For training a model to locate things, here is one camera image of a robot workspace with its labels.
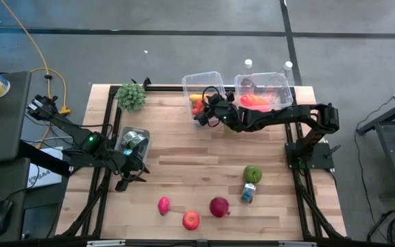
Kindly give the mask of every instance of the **red onion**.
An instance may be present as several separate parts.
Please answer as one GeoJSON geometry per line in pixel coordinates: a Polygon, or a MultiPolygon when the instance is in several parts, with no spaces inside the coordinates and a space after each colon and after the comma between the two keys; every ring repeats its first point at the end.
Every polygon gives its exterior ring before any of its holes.
{"type": "Polygon", "coordinates": [[[230,205],[225,198],[216,197],[210,202],[210,211],[216,217],[230,215],[230,205]]]}

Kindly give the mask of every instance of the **white bottle cap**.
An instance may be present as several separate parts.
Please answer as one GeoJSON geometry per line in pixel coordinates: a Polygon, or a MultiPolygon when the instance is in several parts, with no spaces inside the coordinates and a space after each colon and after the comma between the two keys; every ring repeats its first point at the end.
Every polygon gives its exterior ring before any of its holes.
{"type": "Polygon", "coordinates": [[[245,60],[245,68],[250,69],[252,67],[252,60],[247,59],[245,60]]]}
{"type": "Polygon", "coordinates": [[[289,70],[292,69],[292,66],[293,66],[292,62],[291,62],[291,61],[287,61],[287,62],[285,62],[285,64],[283,65],[283,68],[284,68],[286,71],[289,71],[289,70]]]}

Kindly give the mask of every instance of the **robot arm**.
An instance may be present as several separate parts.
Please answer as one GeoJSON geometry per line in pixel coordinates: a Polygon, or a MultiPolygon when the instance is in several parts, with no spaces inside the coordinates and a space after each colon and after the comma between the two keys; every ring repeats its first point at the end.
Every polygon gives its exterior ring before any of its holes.
{"type": "Polygon", "coordinates": [[[56,107],[56,100],[56,96],[49,99],[37,95],[28,105],[27,113],[36,120],[49,121],[73,137],[73,147],[62,151],[62,153],[71,157],[70,164],[72,166],[107,167],[115,174],[120,174],[122,179],[127,182],[133,180],[145,182],[144,179],[130,174],[131,171],[149,173],[137,152],[122,154],[110,149],[107,137],[99,132],[81,128],[61,115],[56,107]]]}
{"type": "Polygon", "coordinates": [[[204,100],[204,111],[195,117],[201,126],[208,124],[212,117],[236,132],[254,132],[276,124],[295,122],[307,124],[311,128],[310,132],[296,142],[296,153],[300,158],[309,158],[313,146],[325,134],[333,134],[339,130],[338,111],[331,104],[288,106],[281,110],[261,112],[243,107],[237,108],[232,103],[234,101],[232,92],[226,93],[226,99],[216,93],[207,96],[207,100],[208,103],[204,100]]]}

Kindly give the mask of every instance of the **yellow cable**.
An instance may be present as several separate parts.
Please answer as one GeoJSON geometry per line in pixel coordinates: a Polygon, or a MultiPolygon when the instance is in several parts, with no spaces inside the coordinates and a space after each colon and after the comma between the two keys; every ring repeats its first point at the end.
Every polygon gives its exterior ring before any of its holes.
{"type": "MultiPolygon", "coordinates": [[[[36,42],[34,42],[33,37],[28,33],[28,31],[25,29],[24,25],[22,25],[22,23],[19,21],[18,17],[16,17],[16,15],[13,13],[13,11],[10,9],[10,7],[5,3],[5,1],[1,0],[1,2],[5,6],[5,8],[7,8],[8,12],[10,12],[10,14],[16,20],[16,22],[22,27],[22,29],[24,30],[25,34],[27,34],[28,38],[33,42],[33,45],[36,47],[36,49],[39,52],[40,57],[42,58],[42,62],[44,63],[45,70],[47,71],[47,75],[49,75],[47,62],[45,62],[45,58],[42,55],[42,52],[40,51],[39,46],[36,44],[36,42]]],[[[51,98],[50,81],[49,81],[49,79],[47,79],[47,81],[48,81],[48,97],[51,98]]]]}
{"type": "MultiPolygon", "coordinates": [[[[36,68],[36,69],[32,69],[30,71],[30,73],[33,73],[35,71],[40,71],[40,70],[46,70],[46,68],[36,68]]],[[[50,69],[48,68],[49,71],[55,73],[56,75],[58,75],[58,77],[60,77],[60,79],[62,80],[63,83],[63,107],[62,110],[65,108],[67,108],[67,82],[65,81],[65,79],[63,78],[62,75],[60,75],[57,71],[55,71],[54,69],[50,69]]]]}
{"type": "MultiPolygon", "coordinates": [[[[16,15],[13,13],[13,11],[10,9],[10,7],[5,3],[5,1],[1,0],[1,2],[5,6],[5,8],[7,8],[8,12],[10,12],[10,14],[13,16],[13,18],[16,20],[16,22],[19,24],[19,26],[22,27],[22,29],[24,30],[25,34],[27,34],[28,38],[31,40],[31,42],[33,43],[35,48],[38,50],[40,58],[42,58],[42,62],[44,63],[44,67],[45,67],[45,68],[39,68],[39,69],[44,69],[46,71],[47,75],[49,75],[49,70],[50,69],[48,69],[47,62],[45,61],[45,58],[42,55],[42,52],[40,51],[39,46],[34,41],[33,37],[25,29],[24,25],[22,25],[22,23],[19,21],[18,17],[16,17],[16,15]]],[[[60,78],[63,81],[63,84],[64,84],[64,103],[63,103],[63,107],[62,107],[62,112],[66,113],[66,114],[69,114],[71,112],[71,110],[69,110],[67,108],[67,86],[66,86],[65,80],[64,80],[63,76],[61,76],[58,72],[56,72],[56,71],[53,71],[53,72],[56,73],[56,75],[60,76],[60,78]]],[[[51,89],[50,89],[51,83],[50,83],[49,79],[47,79],[47,83],[48,83],[48,87],[47,87],[48,98],[51,99],[51,89]]],[[[40,149],[40,147],[42,146],[42,142],[44,141],[45,137],[47,136],[47,134],[49,132],[49,129],[50,129],[50,127],[47,128],[47,131],[45,131],[45,134],[43,135],[42,139],[40,140],[40,143],[38,143],[38,145],[36,145],[36,148],[40,149]]]]}

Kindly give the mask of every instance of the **computer mouse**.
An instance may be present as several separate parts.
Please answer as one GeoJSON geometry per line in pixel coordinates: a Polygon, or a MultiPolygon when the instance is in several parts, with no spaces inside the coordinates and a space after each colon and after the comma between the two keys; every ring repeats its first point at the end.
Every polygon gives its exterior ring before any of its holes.
{"type": "Polygon", "coordinates": [[[0,202],[0,235],[5,233],[10,224],[10,212],[13,202],[11,200],[2,200],[0,202]]]}

